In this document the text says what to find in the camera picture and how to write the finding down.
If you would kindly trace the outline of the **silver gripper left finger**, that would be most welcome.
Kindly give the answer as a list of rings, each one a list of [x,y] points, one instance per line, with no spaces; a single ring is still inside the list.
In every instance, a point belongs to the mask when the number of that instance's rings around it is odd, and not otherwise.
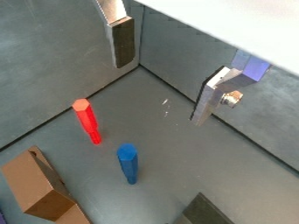
[[[136,56],[135,20],[127,15],[123,0],[94,0],[94,2],[107,25],[114,64],[116,68],[122,68]]]

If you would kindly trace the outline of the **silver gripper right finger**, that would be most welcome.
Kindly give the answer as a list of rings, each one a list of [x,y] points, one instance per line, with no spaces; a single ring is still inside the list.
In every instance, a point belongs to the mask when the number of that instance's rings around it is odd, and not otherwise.
[[[267,61],[238,50],[231,67],[222,66],[202,84],[191,121],[202,125],[219,105],[235,108],[243,97],[239,89],[258,83],[270,67]]]

